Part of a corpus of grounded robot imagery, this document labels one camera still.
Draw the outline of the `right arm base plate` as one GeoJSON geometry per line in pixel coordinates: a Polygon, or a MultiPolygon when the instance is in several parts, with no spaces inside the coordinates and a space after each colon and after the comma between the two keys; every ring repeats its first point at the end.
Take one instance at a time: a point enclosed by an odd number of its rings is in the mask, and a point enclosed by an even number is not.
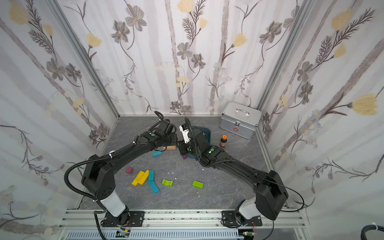
{"type": "Polygon", "coordinates": [[[221,215],[221,224],[227,228],[261,227],[263,225],[262,218],[260,216],[246,219],[234,210],[221,211],[221,215]]]}

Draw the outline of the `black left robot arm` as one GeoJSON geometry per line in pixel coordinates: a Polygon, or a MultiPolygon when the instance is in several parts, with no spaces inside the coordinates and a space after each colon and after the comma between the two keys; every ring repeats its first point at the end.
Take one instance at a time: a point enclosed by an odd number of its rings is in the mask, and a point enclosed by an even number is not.
{"type": "Polygon", "coordinates": [[[73,192],[95,201],[110,214],[120,225],[131,218],[129,208],[116,193],[115,174],[136,158],[157,150],[160,147],[174,145],[177,140],[176,127],[156,111],[159,121],[144,133],[136,136],[128,145],[101,157],[93,155],[86,161],[69,167],[64,174],[64,182],[73,192]],[[86,166],[81,180],[88,192],[81,191],[71,184],[71,171],[86,166]]]}

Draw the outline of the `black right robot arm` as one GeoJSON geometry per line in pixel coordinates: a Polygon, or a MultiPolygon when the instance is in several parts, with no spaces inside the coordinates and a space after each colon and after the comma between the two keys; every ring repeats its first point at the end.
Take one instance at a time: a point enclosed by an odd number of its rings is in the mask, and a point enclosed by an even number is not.
{"type": "Polygon", "coordinates": [[[234,210],[235,219],[239,225],[263,216],[271,221],[278,218],[283,212],[289,194],[288,187],[284,186],[280,175],[275,171],[264,172],[235,159],[223,148],[211,145],[203,132],[193,128],[189,118],[180,126],[183,140],[178,147],[181,154],[188,153],[204,168],[214,168],[244,182],[253,190],[254,197],[243,200],[234,210]]]}

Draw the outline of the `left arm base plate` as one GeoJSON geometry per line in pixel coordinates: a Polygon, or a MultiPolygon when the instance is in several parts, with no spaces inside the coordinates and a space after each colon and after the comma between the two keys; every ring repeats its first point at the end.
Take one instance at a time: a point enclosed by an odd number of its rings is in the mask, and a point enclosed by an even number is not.
{"type": "Polygon", "coordinates": [[[123,211],[118,217],[107,212],[101,225],[102,227],[142,227],[144,217],[144,211],[123,211]]]}

